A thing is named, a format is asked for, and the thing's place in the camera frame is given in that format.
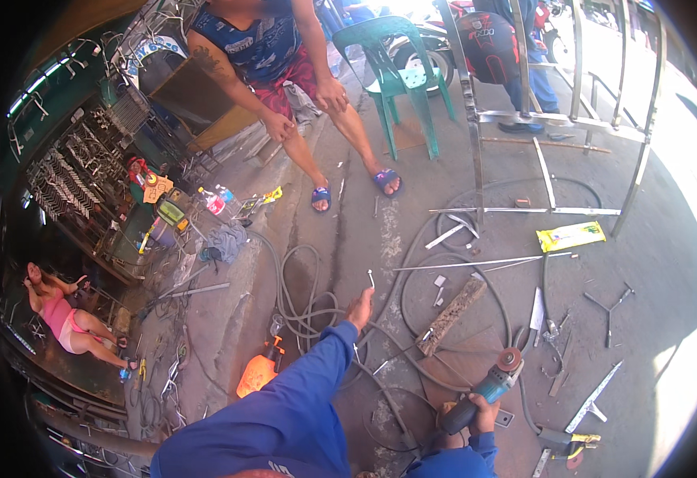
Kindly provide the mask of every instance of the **pink top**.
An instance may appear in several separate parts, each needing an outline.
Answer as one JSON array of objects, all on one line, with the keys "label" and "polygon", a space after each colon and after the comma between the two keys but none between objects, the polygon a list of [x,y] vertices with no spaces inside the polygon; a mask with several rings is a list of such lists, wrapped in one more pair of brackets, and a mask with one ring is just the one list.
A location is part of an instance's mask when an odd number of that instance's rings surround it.
[{"label": "pink top", "polygon": [[42,317],[51,328],[54,337],[58,339],[61,334],[61,328],[64,326],[64,322],[67,321],[67,316],[69,316],[69,313],[72,311],[72,306],[69,305],[69,302],[64,298],[61,289],[54,288],[54,290],[54,297],[48,299],[43,304]]}]

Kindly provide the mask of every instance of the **green plastic chair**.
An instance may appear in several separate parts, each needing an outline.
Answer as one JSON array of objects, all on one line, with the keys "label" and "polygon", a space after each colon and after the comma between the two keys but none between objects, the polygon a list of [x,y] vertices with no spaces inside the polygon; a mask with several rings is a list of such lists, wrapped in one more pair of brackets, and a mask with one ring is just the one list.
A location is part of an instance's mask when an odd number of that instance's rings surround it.
[{"label": "green plastic chair", "polygon": [[[393,65],[381,40],[396,33],[410,38],[410,42],[420,58],[422,67],[397,70]],[[391,157],[398,161],[391,125],[391,120],[397,124],[400,122],[396,103],[393,101],[393,97],[398,95],[409,95],[412,108],[414,108],[417,118],[420,120],[422,132],[426,137],[428,155],[431,159],[439,156],[439,143],[436,141],[436,130],[433,128],[433,118],[431,117],[426,90],[436,85],[439,86],[450,120],[455,120],[455,110],[452,109],[452,101],[449,100],[446,81],[439,68],[431,67],[426,54],[426,47],[422,43],[420,33],[415,25],[404,17],[385,16],[372,18],[371,20],[353,24],[336,31],[332,35],[332,43],[352,71],[353,66],[348,60],[345,50],[354,44],[361,45],[363,48],[367,63],[375,73],[376,80],[370,86],[362,84],[362,87],[375,100],[375,107],[377,108],[377,114],[381,117],[383,133],[385,133]],[[356,74],[356,71],[353,71],[353,74],[361,82],[361,78]]]}]

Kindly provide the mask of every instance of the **angle grinder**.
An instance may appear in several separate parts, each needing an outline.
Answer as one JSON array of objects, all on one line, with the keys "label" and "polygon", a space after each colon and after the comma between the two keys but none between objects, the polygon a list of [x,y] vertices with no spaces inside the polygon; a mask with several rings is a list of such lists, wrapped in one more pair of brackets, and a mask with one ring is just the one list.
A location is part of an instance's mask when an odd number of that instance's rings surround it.
[{"label": "angle grinder", "polygon": [[[508,347],[500,352],[497,363],[489,368],[483,380],[471,388],[471,392],[484,396],[488,403],[495,403],[502,394],[513,388],[522,368],[524,359],[521,358],[521,351]],[[478,407],[467,396],[464,397],[441,419],[440,431],[449,435],[458,433],[470,425],[477,411]]]}]

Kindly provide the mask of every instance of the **orange spray bottle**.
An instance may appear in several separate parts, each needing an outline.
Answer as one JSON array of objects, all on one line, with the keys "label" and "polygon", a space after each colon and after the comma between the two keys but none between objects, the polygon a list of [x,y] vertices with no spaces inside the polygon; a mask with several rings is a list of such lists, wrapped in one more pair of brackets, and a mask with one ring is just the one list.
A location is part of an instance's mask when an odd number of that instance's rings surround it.
[{"label": "orange spray bottle", "polygon": [[285,354],[285,350],[277,345],[281,340],[282,338],[276,335],[272,343],[265,342],[266,352],[256,355],[247,363],[237,387],[237,395],[240,398],[257,392],[279,374],[279,365]]}]

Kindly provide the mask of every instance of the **yellow package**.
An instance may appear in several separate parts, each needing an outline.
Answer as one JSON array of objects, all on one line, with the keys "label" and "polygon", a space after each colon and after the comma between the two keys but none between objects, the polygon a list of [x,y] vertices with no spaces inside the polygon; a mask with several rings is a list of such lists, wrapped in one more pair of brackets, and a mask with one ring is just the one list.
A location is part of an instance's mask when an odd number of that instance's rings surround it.
[{"label": "yellow package", "polygon": [[543,253],[566,249],[575,245],[596,243],[606,240],[603,229],[598,221],[592,223],[582,223],[564,225],[550,231],[537,231],[537,238]]},{"label": "yellow package", "polygon": [[263,195],[266,199],[263,201],[264,204],[268,203],[273,203],[280,197],[282,197],[282,187],[279,186],[275,190],[271,191],[270,193],[266,193]]}]

